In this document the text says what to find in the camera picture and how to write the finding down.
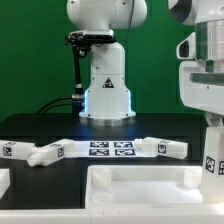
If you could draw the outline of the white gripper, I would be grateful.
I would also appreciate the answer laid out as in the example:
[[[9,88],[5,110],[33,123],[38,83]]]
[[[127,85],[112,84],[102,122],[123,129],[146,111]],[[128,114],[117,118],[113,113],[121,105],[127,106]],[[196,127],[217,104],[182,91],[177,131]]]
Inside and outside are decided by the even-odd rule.
[[[222,127],[224,61],[183,61],[179,67],[180,97],[185,106],[206,111],[209,127]]]

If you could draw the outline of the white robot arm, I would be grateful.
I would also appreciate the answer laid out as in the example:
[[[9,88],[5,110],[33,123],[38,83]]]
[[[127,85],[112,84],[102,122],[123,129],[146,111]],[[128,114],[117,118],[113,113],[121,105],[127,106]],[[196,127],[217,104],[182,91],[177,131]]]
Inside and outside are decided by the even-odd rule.
[[[148,73],[184,107],[205,114],[210,127],[224,126],[224,0],[159,0],[152,18],[148,0],[66,0],[75,30],[65,38],[80,73],[88,59],[88,83],[75,81],[82,97],[78,118],[98,126],[136,119],[137,101],[150,91]]]

